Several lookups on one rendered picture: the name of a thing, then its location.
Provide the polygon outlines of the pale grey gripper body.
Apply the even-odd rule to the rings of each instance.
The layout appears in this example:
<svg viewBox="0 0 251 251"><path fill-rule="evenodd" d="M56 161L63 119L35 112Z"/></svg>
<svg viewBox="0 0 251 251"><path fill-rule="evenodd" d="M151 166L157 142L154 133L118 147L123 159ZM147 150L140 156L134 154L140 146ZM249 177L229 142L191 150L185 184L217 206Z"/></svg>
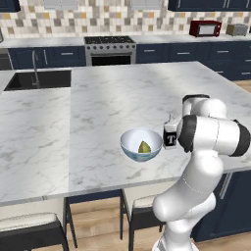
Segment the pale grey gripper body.
<svg viewBox="0 0 251 251"><path fill-rule="evenodd" d="M175 116L173 114L169 114L167 125L172 126L172 127L176 127L177 124L178 124L178 116Z"/></svg>

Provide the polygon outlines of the yellow-green lemon wedge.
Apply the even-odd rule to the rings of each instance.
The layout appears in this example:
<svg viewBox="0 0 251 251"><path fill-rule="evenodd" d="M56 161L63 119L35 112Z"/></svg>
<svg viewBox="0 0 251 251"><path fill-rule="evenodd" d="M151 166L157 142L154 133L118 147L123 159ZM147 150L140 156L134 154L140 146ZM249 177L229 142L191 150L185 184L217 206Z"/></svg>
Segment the yellow-green lemon wedge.
<svg viewBox="0 0 251 251"><path fill-rule="evenodd" d="M139 145L138 152L139 153L149 153L150 151L151 151L150 146L145 141L142 141Z"/></svg>

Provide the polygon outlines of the white and blue bowl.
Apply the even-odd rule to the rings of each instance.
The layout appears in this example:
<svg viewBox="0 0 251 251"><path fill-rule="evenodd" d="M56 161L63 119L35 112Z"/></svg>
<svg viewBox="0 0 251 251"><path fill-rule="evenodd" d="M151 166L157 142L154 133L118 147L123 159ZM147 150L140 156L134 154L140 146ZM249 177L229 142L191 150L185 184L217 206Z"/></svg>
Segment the white and blue bowl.
<svg viewBox="0 0 251 251"><path fill-rule="evenodd" d="M141 144L147 144L150 150L139 153ZM121 147L124 153L136 162L146 162L155 158L163 146L162 136L149 128L137 127L130 129L121 136Z"/></svg>

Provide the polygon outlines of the dark blue base cupboards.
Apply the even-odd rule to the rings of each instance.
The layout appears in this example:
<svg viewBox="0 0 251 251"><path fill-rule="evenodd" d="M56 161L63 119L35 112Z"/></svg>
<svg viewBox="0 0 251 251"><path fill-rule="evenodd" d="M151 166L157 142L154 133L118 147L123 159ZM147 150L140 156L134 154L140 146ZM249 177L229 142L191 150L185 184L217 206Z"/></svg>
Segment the dark blue base cupboards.
<svg viewBox="0 0 251 251"><path fill-rule="evenodd" d="M229 80L251 80L251 41L136 45L136 63L197 61Z"/></svg>
<svg viewBox="0 0 251 251"><path fill-rule="evenodd" d="M85 67L83 46L27 47L8 50L15 70L44 68Z"/></svg>

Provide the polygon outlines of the steel oven with hob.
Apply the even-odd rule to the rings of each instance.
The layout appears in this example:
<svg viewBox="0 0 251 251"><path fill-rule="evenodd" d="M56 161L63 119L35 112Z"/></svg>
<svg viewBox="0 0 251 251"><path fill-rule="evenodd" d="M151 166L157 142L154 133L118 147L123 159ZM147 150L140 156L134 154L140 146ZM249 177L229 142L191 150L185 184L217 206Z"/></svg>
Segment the steel oven with hob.
<svg viewBox="0 0 251 251"><path fill-rule="evenodd" d="M131 65L136 61L136 43L129 36L85 36L86 65Z"/></svg>

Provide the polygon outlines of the red microwave oven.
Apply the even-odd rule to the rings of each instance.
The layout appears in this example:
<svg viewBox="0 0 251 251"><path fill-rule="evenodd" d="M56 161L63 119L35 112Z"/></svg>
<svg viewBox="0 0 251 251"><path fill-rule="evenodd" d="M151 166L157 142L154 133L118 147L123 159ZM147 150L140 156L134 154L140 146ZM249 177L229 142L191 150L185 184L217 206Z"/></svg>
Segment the red microwave oven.
<svg viewBox="0 0 251 251"><path fill-rule="evenodd" d="M195 37L219 36L222 23L216 21L192 21L189 34Z"/></svg>

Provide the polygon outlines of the black stool with pale seat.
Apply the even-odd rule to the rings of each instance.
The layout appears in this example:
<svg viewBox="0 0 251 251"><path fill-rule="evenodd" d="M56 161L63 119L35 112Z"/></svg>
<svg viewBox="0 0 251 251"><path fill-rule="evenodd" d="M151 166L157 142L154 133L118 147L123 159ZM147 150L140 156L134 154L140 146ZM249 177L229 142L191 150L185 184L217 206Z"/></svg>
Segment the black stool with pale seat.
<svg viewBox="0 0 251 251"><path fill-rule="evenodd" d="M32 251L53 245L70 251L67 225L77 247L68 198L1 206L0 251Z"/></svg>
<svg viewBox="0 0 251 251"><path fill-rule="evenodd" d="M153 213L154 195L132 199L128 192L121 190L120 195L120 238L124 235L124 215L128 222L128 251L133 251L134 232L139 229L157 226L162 231L163 222Z"/></svg>

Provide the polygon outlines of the beige toaster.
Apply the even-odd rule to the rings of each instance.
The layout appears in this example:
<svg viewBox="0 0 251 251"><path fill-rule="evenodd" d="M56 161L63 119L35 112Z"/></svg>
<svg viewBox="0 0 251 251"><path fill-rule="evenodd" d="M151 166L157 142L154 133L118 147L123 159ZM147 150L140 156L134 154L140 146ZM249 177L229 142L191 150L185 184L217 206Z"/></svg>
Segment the beige toaster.
<svg viewBox="0 0 251 251"><path fill-rule="evenodd" d="M228 25L226 27L226 34L231 36L245 36L247 34L247 25L243 24L235 24L235 25Z"/></svg>

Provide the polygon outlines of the dark blue island cupboard door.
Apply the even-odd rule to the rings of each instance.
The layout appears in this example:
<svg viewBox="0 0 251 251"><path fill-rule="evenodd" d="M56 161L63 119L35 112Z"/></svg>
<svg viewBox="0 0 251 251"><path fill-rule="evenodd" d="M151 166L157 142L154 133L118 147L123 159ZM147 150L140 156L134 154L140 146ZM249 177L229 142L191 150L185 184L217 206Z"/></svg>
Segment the dark blue island cupboard door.
<svg viewBox="0 0 251 251"><path fill-rule="evenodd" d="M214 190L216 208L193 228L191 237L196 242L251 231L251 170L234 172L221 200L219 194L225 179L223 174Z"/></svg>

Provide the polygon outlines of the black sink basin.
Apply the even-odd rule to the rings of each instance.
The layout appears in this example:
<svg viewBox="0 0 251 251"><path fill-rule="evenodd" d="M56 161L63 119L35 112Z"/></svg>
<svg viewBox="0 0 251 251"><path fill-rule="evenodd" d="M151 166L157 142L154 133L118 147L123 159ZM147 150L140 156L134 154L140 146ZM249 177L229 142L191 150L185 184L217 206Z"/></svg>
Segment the black sink basin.
<svg viewBox="0 0 251 251"><path fill-rule="evenodd" d="M70 87L71 71L15 73L5 91Z"/></svg>

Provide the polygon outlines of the grey sink tap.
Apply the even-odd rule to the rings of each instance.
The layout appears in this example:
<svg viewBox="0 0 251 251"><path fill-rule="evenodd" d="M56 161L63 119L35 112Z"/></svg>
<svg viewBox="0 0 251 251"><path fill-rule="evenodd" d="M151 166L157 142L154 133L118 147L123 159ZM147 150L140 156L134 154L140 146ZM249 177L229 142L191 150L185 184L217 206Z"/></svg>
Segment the grey sink tap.
<svg viewBox="0 0 251 251"><path fill-rule="evenodd" d="M35 82L33 83L33 85L36 85L37 88L40 88L40 81L39 81L37 67L36 67L37 60L38 60L38 56L36 55L36 52L33 50L32 51L32 64L33 64L34 75L35 75Z"/></svg>

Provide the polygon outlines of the dark dishwasher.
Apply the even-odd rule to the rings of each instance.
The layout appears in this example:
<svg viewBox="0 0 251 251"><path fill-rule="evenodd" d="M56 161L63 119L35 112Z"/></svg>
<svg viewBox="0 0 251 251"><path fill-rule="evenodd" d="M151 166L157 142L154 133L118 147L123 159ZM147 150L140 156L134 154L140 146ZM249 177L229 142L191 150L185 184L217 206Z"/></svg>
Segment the dark dishwasher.
<svg viewBox="0 0 251 251"><path fill-rule="evenodd" d="M0 71L8 71L12 68L12 62L8 50L6 48L0 48Z"/></svg>

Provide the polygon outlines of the pale grey wall cupboard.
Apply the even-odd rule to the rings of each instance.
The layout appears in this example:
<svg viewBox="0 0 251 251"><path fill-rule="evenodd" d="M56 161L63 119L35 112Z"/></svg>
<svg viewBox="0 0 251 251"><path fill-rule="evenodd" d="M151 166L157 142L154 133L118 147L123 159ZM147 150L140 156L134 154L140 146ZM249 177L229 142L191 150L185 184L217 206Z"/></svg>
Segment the pale grey wall cupboard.
<svg viewBox="0 0 251 251"><path fill-rule="evenodd" d="M131 0L132 10L159 10L161 0Z"/></svg>
<svg viewBox="0 0 251 251"><path fill-rule="evenodd" d="M43 0L46 10L77 10L78 0Z"/></svg>

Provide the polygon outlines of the dark blue wall cupboards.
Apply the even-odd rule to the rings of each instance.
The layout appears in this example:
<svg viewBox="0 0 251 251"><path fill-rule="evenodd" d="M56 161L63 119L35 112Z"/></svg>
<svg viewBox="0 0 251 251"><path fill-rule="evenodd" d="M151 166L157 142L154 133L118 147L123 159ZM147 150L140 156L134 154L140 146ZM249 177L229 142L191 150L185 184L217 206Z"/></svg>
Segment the dark blue wall cupboards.
<svg viewBox="0 0 251 251"><path fill-rule="evenodd" d="M168 0L173 12L237 12L251 11L251 0Z"/></svg>
<svg viewBox="0 0 251 251"><path fill-rule="evenodd" d="M20 10L19 0L0 0L0 13L16 13Z"/></svg>

